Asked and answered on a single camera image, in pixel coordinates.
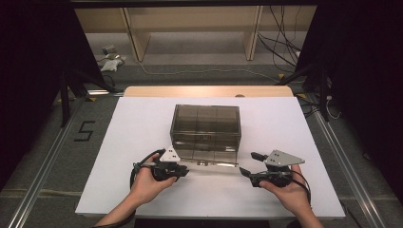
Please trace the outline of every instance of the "gray floor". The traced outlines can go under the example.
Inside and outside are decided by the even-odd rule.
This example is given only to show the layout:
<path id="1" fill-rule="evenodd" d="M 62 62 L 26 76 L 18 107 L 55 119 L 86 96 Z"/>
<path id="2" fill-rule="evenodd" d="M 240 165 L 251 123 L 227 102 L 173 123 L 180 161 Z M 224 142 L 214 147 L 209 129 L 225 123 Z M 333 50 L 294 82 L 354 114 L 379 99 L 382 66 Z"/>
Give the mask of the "gray floor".
<path id="1" fill-rule="evenodd" d="M 265 33 L 265 35 L 276 37 L 275 33 Z M 304 35 L 304 32 L 296 34 L 296 44 L 303 43 Z M 101 47 L 110 44 L 113 44 L 118 53 L 126 58 L 125 64 L 119 66 L 117 72 L 105 72 L 114 79 L 117 87 L 155 84 L 272 85 L 278 80 L 279 73 L 288 74 L 278 70 L 274 63 L 279 67 L 292 69 L 279 58 L 273 58 L 261 43 L 257 44 L 254 61 L 246 61 L 239 33 L 153 34 L 142 62 L 148 73 L 144 72 L 140 64 L 132 58 L 125 34 L 88 34 L 87 38 L 96 58 L 103 58 Z M 278 47 L 278 52 L 282 51 L 284 49 Z M 301 83 L 290 84 L 295 92 L 301 91 L 300 86 Z M 77 216 L 74 214 L 74 208 L 80 199 L 117 102 L 117 97 L 103 97 L 97 98 L 94 102 L 84 102 L 80 107 L 24 227 L 90 227 L 99 219 Z M 61 106 L 56 99 L 49 111 L 48 121 L 43 126 L 31 151 L 20 162 L 1 192 L 0 227 L 7 227 L 15 209 L 40 170 L 43 160 L 60 131 L 61 116 Z M 318 118 L 320 118 L 318 115 L 312 115 L 306 120 L 336 193 L 362 227 L 370 227 L 336 160 L 334 150 L 323 134 Z M 79 133 L 84 121 L 94 122 L 86 125 L 86 129 L 92 130 L 93 134 L 88 142 L 76 142 L 75 140 L 84 137 Z M 376 167 L 363 158 L 363 148 L 353 129 L 342 118 L 331 119 L 330 126 L 335 131 L 387 227 L 401 227 L 403 207 Z M 290 222 L 289 219 L 273 220 L 270 221 L 270 225 L 285 227 L 288 222 Z M 322 222 L 326 227 L 357 227 L 350 215 L 347 215 L 345 219 Z"/>

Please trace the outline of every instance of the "human hand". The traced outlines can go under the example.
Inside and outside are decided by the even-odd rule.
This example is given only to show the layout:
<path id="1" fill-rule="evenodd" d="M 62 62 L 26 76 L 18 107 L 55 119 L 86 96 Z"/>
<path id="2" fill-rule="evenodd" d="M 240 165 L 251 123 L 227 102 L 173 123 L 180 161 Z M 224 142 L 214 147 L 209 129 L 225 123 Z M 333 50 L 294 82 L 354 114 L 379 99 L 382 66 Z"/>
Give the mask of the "human hand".
<path id="1" fill-rule="evenodd" d="M 299 165 L 297 164 L 293 164 L 291 166 L 291 170 L 302 175 Z M 295 172 L 293 172 L 293 179 L 305 184 L 303 177 Z M 289 210 L 294 215 L 306 210 L 311 210 L 311 205 L 309 204 L 306 191 L 294 182 L 291 182 L 289 185 L 282 188 L 277 187 L 273 183 L 266 180 L 261 181 L 259 185 L 260 187 L 275 194 L 285 209 Z"/>
<path id="2" fill-rule="evenodd" d="M 147 162 L 152 162 L 159 156 L 159 154 L 155 154 Z M 156 181 L 152 176 L 151 169 L 142 167 L 135 177 L 128 196 L 135 199 L 140 206 L 155 199 L 165 188 L 172 186 L 176 179 L 176 177 L 172 177 L 167 180 Z"/>

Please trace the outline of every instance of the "white table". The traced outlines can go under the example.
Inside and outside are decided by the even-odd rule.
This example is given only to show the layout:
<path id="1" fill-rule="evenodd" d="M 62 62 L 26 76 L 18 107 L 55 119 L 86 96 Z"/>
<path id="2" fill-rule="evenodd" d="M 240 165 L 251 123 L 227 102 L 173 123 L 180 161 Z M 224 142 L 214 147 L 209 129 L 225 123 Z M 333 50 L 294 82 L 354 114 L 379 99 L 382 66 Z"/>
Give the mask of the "white table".
<path id="1" fill-rule="evenodd" d="M 265 170 L 262 162 L 252 160 L 251 152 L 270 154 L 278 149 L 303 158 L 306 163 L 300 167 L 311 186 L 315 214 L 320 219 L 345 217 L 298 101 L 293 97 L 121 98 L 77 214 L 107 214 L 126 196 L 132 163 L 171 144 L 169 130 L 176 104 L 239 106 L 240 167 L 252 173 Z M 187 166 L 188 175 L 141 206 L 137 218 L 281 219 L 293 216 L 274 195 L 253 188 L 238 168 Z"/>

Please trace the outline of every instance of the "floor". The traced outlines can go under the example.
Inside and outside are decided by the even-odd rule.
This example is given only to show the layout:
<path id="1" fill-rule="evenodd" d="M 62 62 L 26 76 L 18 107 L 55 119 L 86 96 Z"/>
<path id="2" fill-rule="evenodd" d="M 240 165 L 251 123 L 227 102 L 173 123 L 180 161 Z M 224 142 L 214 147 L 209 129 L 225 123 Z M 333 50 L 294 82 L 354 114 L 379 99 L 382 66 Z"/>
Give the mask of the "floor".
<path id="1" fill-rule="evenodd" d="M 276 32 L 267 32 L 263 35 L 274 39 L 277 37 Z M 302 46 L 305 35 L 305 32 L 287 34 L 299 47 Z M 191 79 L 200 77 L 206 72 L 217 71 L 219 74 L 227 74 L 232 70 L 246 75 L 245 77 L 251 77 L 251 80 L 253 76 L 260 80 L 264 79 L 267 84 L 273 84 L 278 80 L 280 73 L 290 74 L 278 67 L 293 69 L 268 51 L 261 42 L 257 43 L 254 60 L 246 61 L 241 34 L 236 32 L 155 33 L 141 63 L 132 57 L 125 34 L 88 34 L 87 39 L 98 60 L 104 58 L 101 47 L 106 45 L 114 45 L 117 53 L 125 57 L 125 64 L 118 66 L 116 72 L 104 72 L 113 78 L 117 86 L 128 86 L 137 76 L 146 78 L 153 75 L 161 76 L 163 73 L 164 79 L 169 80 L 169 77 L 185 74 L 185 77 Z M 281 56 L 292 62 L 284 46 L 276 44 L 276 47 Z M 261 73 L 259 70 L 265 66 L 275 69 L 276 71 L 271 72 L 276 73 L 271 75 Z M 129 67 L 136 67 L 137 75 L 126 75 Z M 297 83 L 290 84 L 294 92 L 302 91 L 299 83 L 302 80 L 298 79 Z M 312 94 L 308 97 L 311 100 L 315 98 Z M 47 124 L 43 126 L 31 151 L 20 162 L 0 194 L 0 215 L 2 215 L 0 227 L 7 227 L 11 223 L 10 219 L 15 218 L 14 213 L 19 213 L 22 199 L 29 192 L 38 172 L 44 168 L 43 161 L 49 159 L 47 157 L 49 151 L 57 148 L 59 150 L 57 156 L 48 167 L 43 184 L 38 186 L 37 197 L 31 199 L 31 207 L 23 213 L 26 216 L 21 218 L 19 227 L 90 227 L 96 223 L 99 218 L 77 216 L 74 214 L 74 208 L 80 199 L 117 101 L 118 97 L 100 97 L 95 102 L 78 100 L 71 102 L 75 110 L 74 121 L 70 123 L 68 132 L 64 132 L 60 128 L 61 106 L 58 99 L 55 99 L 54 106 L 48 114 Z M 336 106 L 331 106 L 329 111 L 335 116 L 338 113 Z M 362 227 L 401 227 L 403 224 L 401 203 L 376 167 L 363 156 L 364 149 L 348 122 L 341 117 L 331 118 L 329 123 L 323 123 L 318 113 L 310 115 L 306 120 L 336 193 L 351 212 L 345 219 L 325 219 L 322 221 L 323 224 L 326 227 L 358 227 L 354 219 L 356 218 Z M 87 142 L 80 142 L 86 137 L 80 133 L 80 130 L 83 130 L 83 122 L 86 122 L 86 127 L 93 131 L 90 141 Z M 66 134 L 63 141 L 57 141 L 60 134 Z M 346 158 L 343 155 L 353 169 L 344 167 Z M 362 202 L 362 199 L 366 199 L 366 196 L 374 205 L 374 209 L 365 208 L 368 204 Z M 290 219 L 273 220 L 270 221 L 270 227 L 286 227 L 290 221 Z"/>

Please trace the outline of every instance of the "transparent plastic box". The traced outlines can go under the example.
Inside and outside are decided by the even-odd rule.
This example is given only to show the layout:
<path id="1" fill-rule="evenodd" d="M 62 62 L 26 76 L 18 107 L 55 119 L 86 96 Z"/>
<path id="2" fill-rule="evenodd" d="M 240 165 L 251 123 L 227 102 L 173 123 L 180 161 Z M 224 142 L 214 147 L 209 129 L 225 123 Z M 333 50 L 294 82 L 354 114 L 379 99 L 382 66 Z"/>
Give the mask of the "transparent plastic box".
<path id="1" fill-rule="evenodd" d="M 171 141 L 182 159 L 209 163 L 237 163 L 240 147 L 238 106 L 177 104 Z"/>

